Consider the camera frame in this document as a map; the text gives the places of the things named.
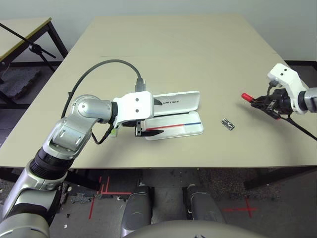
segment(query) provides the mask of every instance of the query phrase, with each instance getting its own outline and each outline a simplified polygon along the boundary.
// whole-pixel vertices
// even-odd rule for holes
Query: gray floor
[[[174,177],[169,175],[171,171],[148,170],[144,174],[144,183],[158,184],[155,187],[152,223],[186,219],[181,187],[200,184],[198,174],[181,177],[179,170],[176,170]],[[317,173],[310,173],[280,183],[278,200],[249,198],[250,207],[257,209],[252,212],[251,218],[248,212],[225,212],[226,209],[246,208],[245,198],[218,198],[216,203],[221,210],[225,209],[223,215],[228,224],[269,238],[314,238],[317,237],[316,181]],[[125,204],[116,197],[96,199],[92,218],[89,219],[91,203],[71,204],[68,201],[50,227],[51,237],[117,238]]]
[[[32,90],[19,102],[30,103],[48,81],[51,72],[46,67],[37,67],[42,76]],[[317,87],[317,71],[310,66],[293,66],[309,87]],[[0,146],[19,121],[24,110],[0,110]],[[317,237],[317,174],[289,179],[286,182],[251,193],[242,191],[244,170],[148,170],[143,174],[143,182],[155,185],[153,223],[166,220],[185,219],[181,187],[191,183],[203,184],[211,190],[221,209],[245,208],[244,196],[249,196],[249,204],[256,208],[250,218],[247,212],[224,212],[229,224],[234,224],[271,238],[313,238]],[[0,181],[1,202],[10,184]],[[56,215],[50,230],[52,238],[63,237],[108,237],[120,234],[120,221],[125,207],[124,201],[96,199],[92,218],[89,219],[91,203],[71,204],[70,200]]]

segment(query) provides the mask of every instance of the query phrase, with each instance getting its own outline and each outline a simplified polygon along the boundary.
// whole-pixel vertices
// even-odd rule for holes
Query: beige tabletop
[[[267,73],[284,63],[236,14],[96,17],[0,148],[0,166],[25,166],[59,119],[69,92],[91,66],[108,59],[134,64],[153,94],[198,90],[202,135],[147,141],[133,128],[96,145],[73,168],[266,167],[317,164],[317,143],[241,99],[266,94]],[[136,75],[112,63],[93,71],[75,96],[113,99],[134,91]],[[232,131],[220,121],[235,124]],[[317,134],[316,114],[293,119]],[[107,125],[93,131],[100,139]]]
[[[51,20],[50,17],[0,20],[0,23],[28,39]],[[9,55],[23,40],[0,27],[0,60]]]

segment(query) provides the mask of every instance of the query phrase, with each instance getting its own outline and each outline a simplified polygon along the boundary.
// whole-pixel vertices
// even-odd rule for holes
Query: black cable
[[[103,143],[107,139],[107,137],[110,135],[113,128],[114,128],[114,126],[113,126],[113,124],[111,124],[100,141],[97,141],[97,138],[93,133],[91,134],[91,137],[94,139],[94,141],[97,145],[100,145],[101,143]]]
[[[100,62],[94,66],[92,66],[90,69],[88,69],[80,78],[79,80],[76,82],[75,86],[73,87],[73,89],[71,90],[71,92],[68,93],[68,99],[66,101],[66,104],[64,106],[64,109],[63,109],[63,112],[61,114],[61,118],[65,117],[65,114],[66,114],[66,111],[67,111],[67,108],[69,106],[69,103],[70,103],[70,100],[72,99],[72,97],[74,96],[75,94],[75,91],[76,89],[78,88],[79,84],[84,80],[84,78],[91,72],[93,71],[94,69],[98,68],[99,66],[101,65],[104,65],[106,63],[122,63],[122,64],[125,64],[127,66],[129,66],[130,68],[132,68],[134,70],[134,72],[137,74],[138,76],[138,79],[142,79],[141,78],[141,75],[139,73],[139,71],[137,70],[137,68],[135,66],[133,66],[132,64],[130,64],[129,62],[127,61],[124,61],[124,60],[120,60],[120,59],[109,59],[109,60],[105,60],[103,62]],[[113,129],[113,124],[110,125],[110,127],[108,128],[108,130],[105,132],[104,136],[102,137],[102,139],[100,141],[97,141],[97,138],[96,136],[92,133],[92,138],[94,139],[95,143],[96,144],[101,144],[104,142],[104,140],[110,135],[112,129]]]
[[[267,94],[266,94],[266,98],[265,98],[265,103],[267,104],[269,102],[269,92],[272,89],[272,85],[269,85],[269,87],[267,88]]]
[[[0,130],[9,130],[9,129],[13,129],[14,127],[9,127],[9,128],[4,128],[4,129],[0,129]]]
[[[296,128],[298,128],[299,130],[301,130],[303,133],[305,133],[306,135],[310,136],[312,139],[317,140],[317,137],[315,137],[313,134],[311,134],[309,131],[307,131],[305,128],[301,127],[300,125],[298,125],[296,122],[294,122],[291,119],[291,115],[288,115],[288,118],[283,118],[281,117],[281,119],[287,121],[288,123],[292,124],[293,126],[295,126]]]

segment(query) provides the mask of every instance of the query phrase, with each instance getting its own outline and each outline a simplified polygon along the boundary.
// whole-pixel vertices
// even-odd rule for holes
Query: small black object
[[[154,98],[154,105],[157,105],[157,106],[162,106],[162,105],[163,105],[163,103],[162,103],[160,100],[158,100],[158,99]]]
[[[161,134],[163,132],[164,132],[163,130],[145,130],[145,131],[141,131],[140,136],[142,136],[142,137],[155,136],[155,135]]]

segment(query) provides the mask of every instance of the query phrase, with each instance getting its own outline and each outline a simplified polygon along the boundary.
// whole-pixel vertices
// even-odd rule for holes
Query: black stand
[[[46,60],[46,58],[43,56],[43,53],[46,53],[47,55],[52,56],[53,58],[55,58],[55,56],[52,55],[51,53],[43,50],[39,45],[33,43],[38,38],[40,38],[42,35],[44,35],[46,32],[50,35],[51,39],[53,40],[54,44],[58,48],[58,50],[59,50],[60,54],[63,56],[63,58],[66,58],[66,56],[68,54],[68,51],[67,51],[65,45],[63,44],[62,40],[60,39],[58,33],[56,32],[56,30],[51,22],[48,22],[46,25],[41,27],[37,32],[35,32],[28,39],[25,39],[24,37],[20,36],[18,33],[12,31],[11,29],[9,29],[8,27],[4,26],[1,23],[0,23],[0,26],[24,41],[13,52],[11,52],[5,58],[1,59],[0,70],[7,68],[8,65],[15,58],[17,58],[23,51],[25,51],[27,48],[29,48],[30,51],[39,55],[41,57],[41,59],[46,63],[46,65],[54,72],[54,68]],[[1,91],[0,91],[0,99],[5,102],[5,103],[0,103],[0,109],[27,109],[30,106],[30,104],[17,104],[17,103],[15,103],[7,95],[5,95]]]
[[[12,33],[13,35],[15,35],[16,37],[20,38],[21,40],[29,43],[29,50],[37,55],[39,55],[41,57],[41,59],[48,65],[48,67],[51,69],[52,72],[55,72],[55,69],[51,66],[51,64],[47,61],[47,59],[44,57],[43,53],[53,57],[54,59],[56,58],[56,56],[54,56],[53,54],[51,54],[50,52],[42,49],[41,46],[34,44],[33,42],[29,41],[28,39],[24,38],[23,36],[21,36],[20,34],[16,33],[15,31],[11,30],[10,28],[8,28],[7,26],[3,25],[2,23],[0,23],[0,27],[2,27],[3,29],[7,30],[8,32]]]

